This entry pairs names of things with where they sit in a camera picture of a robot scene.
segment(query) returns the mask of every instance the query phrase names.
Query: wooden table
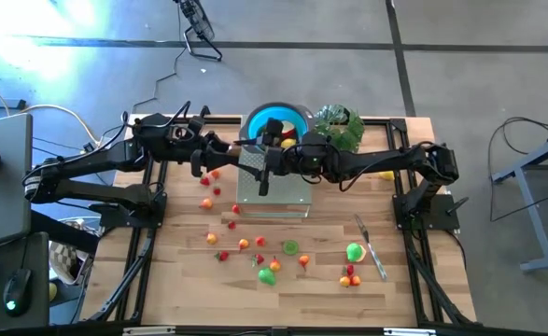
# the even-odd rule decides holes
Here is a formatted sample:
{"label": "wooden table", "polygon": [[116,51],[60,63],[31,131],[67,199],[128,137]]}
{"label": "wooden table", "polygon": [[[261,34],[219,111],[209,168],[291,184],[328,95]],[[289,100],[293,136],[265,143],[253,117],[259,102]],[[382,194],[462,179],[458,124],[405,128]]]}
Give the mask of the wooden table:
{"label": "wooden table", "polygon": [[[433,140],[427,118],[407,118],[411,144]],[[226,141],[238,137],[237,125],[207,125]],[[360,151],[387,149],[386,133],[368,126]],[[152,181],[159,167],[154,167]],[[255,219],[232,212],[236,195],[235,167],[220,169],[221,195],[212,210],[198,204],[209,191],[190,174],[190,165],[170,163],[165,190],[168,207],[158,230],[143,324],[221,326],[309,326],[309,327],[407,327],[415,326],[415,309],[406,254],[401,233],[394,229],[391,210],[394,184],[376,174],[364,175],[351,190],[341,193],[337,185],[314,186],[309,218]],[[118,173],[115,184],[141,183],[142,173]],[[354,214],[369,229],[372,244],[386,268],[388,281],[382,282],[370,256],[356,264],[362,279],[359,287],[341,287],[339,278],[345,265],[345,248],[361,243]],[[237,228],[227,228],[235,220]],[[205,242],[208,232],[218,236],[214,246]],[[99,244],[81,316],[96,312],[122,277],[130,229],[116,229]],[[267,239],[257,247],[257,236]],[[246,238],[251,247],[237,252],[237,243]],[[300,254],[309,255],[306,271],[298,256],[286,256],[281,244],[294,239]],[[467,275],[460,250],[443,231],[429,231],[429,243],[436,277],[450,299],[471,320],[475,319]],[[231,251],[230,258],[218,262],[219,250]],[[266,265],[276,256],[282,269],[274,287],[257,279],[259,267],[251,267],[251,255],[261,253]],[[429,294],[424,293],[426,312],[431,316]],[[132,285],[129,312],[136,284]]]}

